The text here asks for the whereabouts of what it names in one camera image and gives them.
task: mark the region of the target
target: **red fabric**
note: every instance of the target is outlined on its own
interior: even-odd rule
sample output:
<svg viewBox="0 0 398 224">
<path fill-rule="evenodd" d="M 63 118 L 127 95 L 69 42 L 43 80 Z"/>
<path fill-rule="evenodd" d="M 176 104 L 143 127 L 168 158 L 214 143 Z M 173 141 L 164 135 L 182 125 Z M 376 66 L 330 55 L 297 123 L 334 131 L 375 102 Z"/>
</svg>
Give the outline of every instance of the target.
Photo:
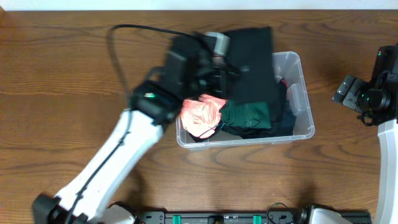
<svg viewBox="0 0 398 224">
<path fill-rule="evenodd" d="M 184 129 L 195 137 L 200 136 L 202 139 L 210 137 L 215 132 L 210 129 L 220 122 L 220 109 L 225 103 L 226 100 L 206 94 L 202 94 L 199 101 L 184 100 L 180 113 Z"/>
</svg>

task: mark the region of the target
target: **green light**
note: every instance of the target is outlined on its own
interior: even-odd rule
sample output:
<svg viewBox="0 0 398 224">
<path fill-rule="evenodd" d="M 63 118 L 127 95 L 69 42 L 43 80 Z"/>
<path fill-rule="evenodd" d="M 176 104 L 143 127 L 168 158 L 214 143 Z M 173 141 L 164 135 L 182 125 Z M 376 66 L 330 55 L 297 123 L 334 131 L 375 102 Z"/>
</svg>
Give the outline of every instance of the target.
<svg viewBox="0 0 398 224">
<path fill-rule="evenodd" d="M 146 97 L 146 98 L 155 98 L 155 95 L 153 93 L 145 93 L 144 97 Z"/>
</svg>

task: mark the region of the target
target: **green strip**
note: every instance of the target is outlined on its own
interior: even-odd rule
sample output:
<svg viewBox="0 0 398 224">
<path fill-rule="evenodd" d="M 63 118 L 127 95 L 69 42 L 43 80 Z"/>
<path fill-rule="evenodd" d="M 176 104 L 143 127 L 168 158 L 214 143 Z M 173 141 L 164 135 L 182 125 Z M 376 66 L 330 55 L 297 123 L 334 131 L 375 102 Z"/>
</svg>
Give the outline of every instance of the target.
<svg viewBox="0 0 398 224">
<path fill-rule="evenodd" d="M 181 216 L 173 215 L 173 224 L 181 224 Z"/>
<path fill-rule="evenodd" d="M 253 216 L 253 224 L 261 224 L 261 216 L 254 215 Z"/>
</svg>

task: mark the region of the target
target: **wood grain surface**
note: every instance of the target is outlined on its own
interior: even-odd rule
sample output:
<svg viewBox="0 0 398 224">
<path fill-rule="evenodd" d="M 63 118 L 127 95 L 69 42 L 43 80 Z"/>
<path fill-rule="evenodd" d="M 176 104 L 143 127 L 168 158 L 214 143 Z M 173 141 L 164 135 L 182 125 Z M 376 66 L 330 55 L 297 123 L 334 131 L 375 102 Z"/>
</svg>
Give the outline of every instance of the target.
<svg viewBox="0 0 398 224">
<path fill-rule="evenodd" d="M 377 128 L 331 102 L 345 75 L 369 80 L 379 46 L 398 42 L 396 11 L 6 12 L 0 26 L 0 222 L 30 223 L 88 163 L 124 108 L 106 31 L 131 23 L 191 32 L 274 28 L 275 51 L 300 55 L 315 135 L 292 144 L 181 148 L 171 125 L 113 200 L 136 209 L 265 210 L 316 202 L 376 213 Z M 134 88 L 162 65 L 170 35 L 117 32 Z"/>
</svg>

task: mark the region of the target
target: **pink cloth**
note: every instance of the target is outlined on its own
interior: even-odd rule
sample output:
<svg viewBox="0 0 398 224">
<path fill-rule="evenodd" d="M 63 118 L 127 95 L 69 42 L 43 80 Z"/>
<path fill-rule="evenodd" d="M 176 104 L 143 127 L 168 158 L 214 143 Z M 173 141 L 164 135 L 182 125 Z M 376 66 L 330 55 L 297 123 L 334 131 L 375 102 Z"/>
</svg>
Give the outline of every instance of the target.
<svg viewBox="0 0 398 224">
<path fill-rule="evenodd" d="M 199 96 L 199 101 L 184 100 L 180 113 L 184 129 L 195 137 L 210 137 L 221 120 L 220 109 L 225 103 L 226 100 L 206 94 Z"/>
</svg>

